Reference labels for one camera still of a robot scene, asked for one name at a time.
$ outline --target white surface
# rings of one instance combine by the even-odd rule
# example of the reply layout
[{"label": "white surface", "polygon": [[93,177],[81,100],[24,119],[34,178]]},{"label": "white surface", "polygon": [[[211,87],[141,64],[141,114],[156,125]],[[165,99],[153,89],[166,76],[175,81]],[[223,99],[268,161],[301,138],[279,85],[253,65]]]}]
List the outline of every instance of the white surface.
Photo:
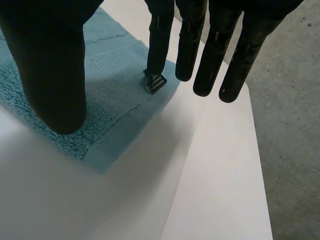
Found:
[{"label": "white surface", "polygon": [[[148,45],[143,0],[101,6]],[[180,26],[175,20],[173,62]],[[211,97],[193,94],[194,76],[181,83],[104,176],[67,159],[0,108],[0,239],[271,240],[249,92],[245,87],[233,104],[220,102],[226,69]]]}]

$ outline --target towel tag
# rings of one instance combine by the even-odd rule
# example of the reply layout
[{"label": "towel tag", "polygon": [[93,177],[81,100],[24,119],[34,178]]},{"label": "towel tag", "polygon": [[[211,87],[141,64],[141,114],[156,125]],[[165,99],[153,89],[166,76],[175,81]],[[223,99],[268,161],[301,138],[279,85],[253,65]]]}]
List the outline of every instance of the towel tag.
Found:
[{"label": "towel tag", "polygon": [[162,88],[166,83],[167,79],[165,79],[162,74],[151,74],[148,72],[148,70],[144,70],[144,87],[145,90],[150,93],[154,94],[156,93],[160,88]]}]

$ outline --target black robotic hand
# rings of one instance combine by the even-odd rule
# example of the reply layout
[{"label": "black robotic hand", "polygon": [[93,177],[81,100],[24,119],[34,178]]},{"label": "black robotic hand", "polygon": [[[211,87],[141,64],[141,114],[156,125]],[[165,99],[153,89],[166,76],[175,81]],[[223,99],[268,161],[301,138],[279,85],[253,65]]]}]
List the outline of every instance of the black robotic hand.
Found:
[{"label": "black robotic hand", "polygon": [[[303,0],[209,0],[210,30],[202,53],[193,91],[210,94],[237,21],[244,11],[242,31],[219,91],[223,102],[237,99],[266,37]],[[161,75],[169,48],[174,0],[145,0],[152,14],[147,70]],[[175,75],[190,80],[204,26],[208,0],[176,0],[182,27]]]}]

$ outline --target concrete floor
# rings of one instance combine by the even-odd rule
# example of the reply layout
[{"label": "concrete floor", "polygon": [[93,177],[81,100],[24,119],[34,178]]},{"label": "concrete floor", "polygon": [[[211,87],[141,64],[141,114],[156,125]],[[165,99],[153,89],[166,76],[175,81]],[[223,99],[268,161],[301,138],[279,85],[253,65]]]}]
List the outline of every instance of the concrete floor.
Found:
[{"label": "concrete floor", "polygon": [[[241,26],[239,20],[227,63]],[[207,14],[203,42],[209,28]],[[304,1],[268,36],[246,83],[273,238],[320,240],[319,0]]]}]

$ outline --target blue towel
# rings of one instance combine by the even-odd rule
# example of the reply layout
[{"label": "blue towel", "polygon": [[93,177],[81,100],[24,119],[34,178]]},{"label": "blue towel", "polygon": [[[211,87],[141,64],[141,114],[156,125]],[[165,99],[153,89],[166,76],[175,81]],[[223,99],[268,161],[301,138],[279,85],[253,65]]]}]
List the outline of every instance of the blue towel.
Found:
[{"label": "blue towel", "polygon": [[58,135],[34,114],[1,31],[0,102],[67,156],[104,173],[166,104],[179,81],[175,65],[167,61],[162,73],[167,84],[148,94],[142,81],[148,49],[101,8],[83,30],[87,117],[81,129]]}]

